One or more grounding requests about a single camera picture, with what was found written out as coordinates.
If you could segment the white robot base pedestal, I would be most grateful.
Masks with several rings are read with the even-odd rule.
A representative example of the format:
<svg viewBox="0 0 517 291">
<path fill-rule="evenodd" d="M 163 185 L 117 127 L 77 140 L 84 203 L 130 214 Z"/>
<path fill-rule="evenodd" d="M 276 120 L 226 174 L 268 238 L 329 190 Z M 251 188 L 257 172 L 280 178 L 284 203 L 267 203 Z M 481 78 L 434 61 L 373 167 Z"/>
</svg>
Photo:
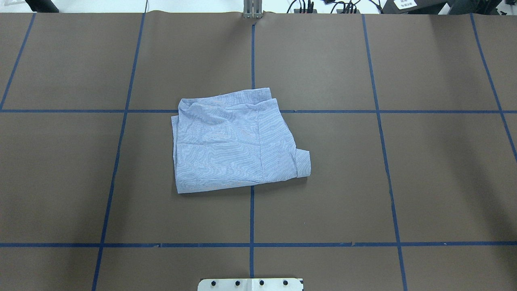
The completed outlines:
<svg viewBox="0 0 517 291">
<path fill-rule="evenodd" d="M 209 278 L 198 291 L 303 291 L 302 278 Z"/>
</svg>

